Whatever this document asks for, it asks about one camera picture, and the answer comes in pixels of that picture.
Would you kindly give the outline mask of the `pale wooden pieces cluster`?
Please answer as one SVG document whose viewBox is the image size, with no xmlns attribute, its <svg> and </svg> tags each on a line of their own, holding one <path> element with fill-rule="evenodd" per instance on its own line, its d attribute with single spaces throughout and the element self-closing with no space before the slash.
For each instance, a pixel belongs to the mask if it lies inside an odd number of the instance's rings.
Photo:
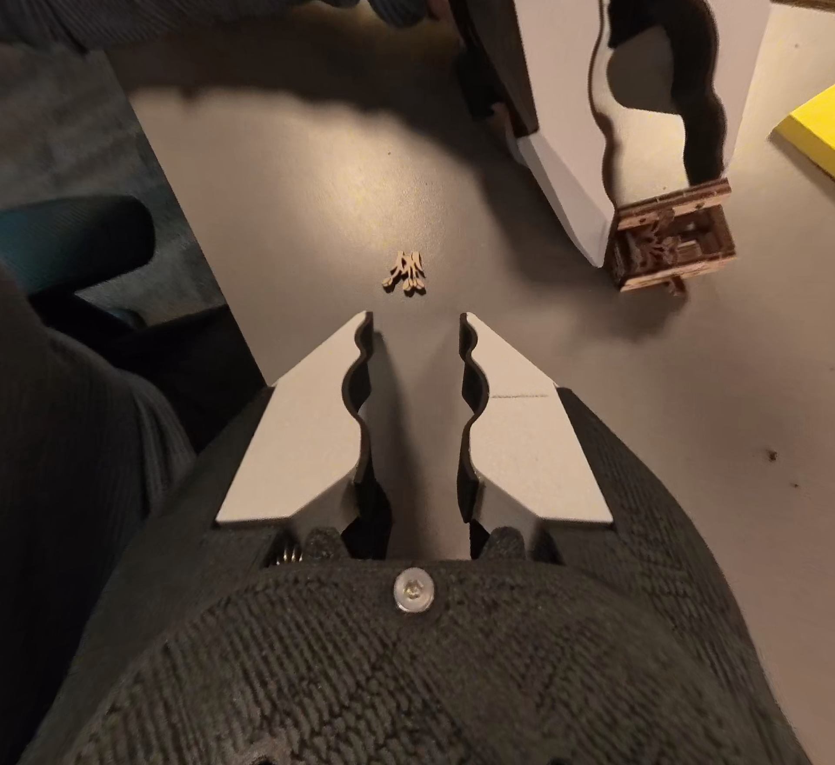
<svg viewBox="0 0 835 765">
<path fill-rule="evenodd" d="M 381 282 L 381 287 L 387 293 L 392 292 L 397 286 L 400 286 L 408 297 L 426 293 L 423 259 L 418 250 L 398 251 L 387 277 Z"/>
</svg>

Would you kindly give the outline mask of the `small brown wooden model box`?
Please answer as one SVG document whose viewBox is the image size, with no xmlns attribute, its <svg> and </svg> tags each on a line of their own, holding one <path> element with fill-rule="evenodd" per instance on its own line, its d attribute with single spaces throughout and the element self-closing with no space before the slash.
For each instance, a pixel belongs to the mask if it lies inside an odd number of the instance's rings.
<svg viewBox="0 0 835 765">
<path fill-rule="evenodd" d="M 726 177 L 615 209 L 605 269 L 621 293 L 663 286 L 685 295 L 685 280 L 736 258 L 723 203 Z"/>
</svg>

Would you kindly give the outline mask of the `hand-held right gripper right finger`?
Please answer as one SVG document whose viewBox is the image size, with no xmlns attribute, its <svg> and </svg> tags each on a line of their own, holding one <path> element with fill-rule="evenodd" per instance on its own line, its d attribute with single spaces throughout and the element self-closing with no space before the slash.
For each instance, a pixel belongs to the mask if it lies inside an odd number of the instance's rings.
<svg viewBox="0 0 835 765">
<path fill-rule="evenodd" d="M 549 524 L 610 527 L 614 518 L 561 398 L 563 389 L 486 325 L 460 317 L 462 434 L 458 509 L 487 535 L 537 539 Z"/>
</svg>

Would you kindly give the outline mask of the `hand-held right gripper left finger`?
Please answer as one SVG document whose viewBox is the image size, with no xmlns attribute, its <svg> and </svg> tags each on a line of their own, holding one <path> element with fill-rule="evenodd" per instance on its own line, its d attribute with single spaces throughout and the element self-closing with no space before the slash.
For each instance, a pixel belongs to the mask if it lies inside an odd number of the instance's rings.
<svg viewBox="0 0 835 765">
<path fill-rule="evenodd" d="M 372 312 L 357 313 L 271 386 L 217 526 L 278 522 L 298 541 L 320 528 L 359 526 L 387 540 L 391 505 L 361 415 L 373 330 Z"/>
</svg>

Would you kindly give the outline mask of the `yellow sticky note pad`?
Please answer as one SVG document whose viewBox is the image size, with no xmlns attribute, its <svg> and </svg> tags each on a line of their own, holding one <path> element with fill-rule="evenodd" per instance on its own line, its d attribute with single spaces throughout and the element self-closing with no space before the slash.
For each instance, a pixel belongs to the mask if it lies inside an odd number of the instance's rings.
<svg viewBox="0 0 835 765">
<path fill-rule="evenodd" d="M 834 86 L 788 113 L 775 133 L 834 178 Z"/>
</svg>

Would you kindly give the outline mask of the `person's dark clothing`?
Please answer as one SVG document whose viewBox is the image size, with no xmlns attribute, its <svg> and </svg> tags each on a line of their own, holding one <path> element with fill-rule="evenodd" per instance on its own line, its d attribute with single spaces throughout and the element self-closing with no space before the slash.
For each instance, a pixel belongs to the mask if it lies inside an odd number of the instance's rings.
<svg viewBox="0 0 835 765">
<path fill-rule="evenodd" d="M 162 393 L 46 327 L 2 269 L 2 763 L 33 739 L 122 553 L 193 461 Z"/>
</svg>

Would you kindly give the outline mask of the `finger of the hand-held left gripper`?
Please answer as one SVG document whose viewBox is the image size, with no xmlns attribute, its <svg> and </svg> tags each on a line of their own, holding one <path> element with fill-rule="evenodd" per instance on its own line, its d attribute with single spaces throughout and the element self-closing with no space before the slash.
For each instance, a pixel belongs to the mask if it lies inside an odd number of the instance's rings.
<svg viewBox="0 0 835 765">
<path fill-rule="evenodd" d="M 683 0 L 675 25 L 675 105 L 690 185 L 725 175 L 736 148 L 771 0 Z"/>
<path fill-rule="evenodd" d="M 615 208 L 590 92 L 600 0 L 513 1 L 538 121 L 517 139 L 518 153 L 574 246 L 601 268 Z"/>
</svg>

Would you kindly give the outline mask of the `black office chair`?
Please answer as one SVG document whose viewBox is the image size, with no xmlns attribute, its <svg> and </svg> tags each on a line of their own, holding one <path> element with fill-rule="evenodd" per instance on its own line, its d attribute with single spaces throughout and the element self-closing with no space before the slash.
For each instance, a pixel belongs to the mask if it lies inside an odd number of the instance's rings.
<svg viewBox="0 0 835 765">
<path fill-rule="evenodd" d="M 150 210 L 133 196 L 70 196 L 2 210 L 2 301 L 35 301 L 52 315 L 80 304 L 117 328 L 141 316 L 96 308 L 79 293 L 149 264 L 156 249 Z"/>
</svg>

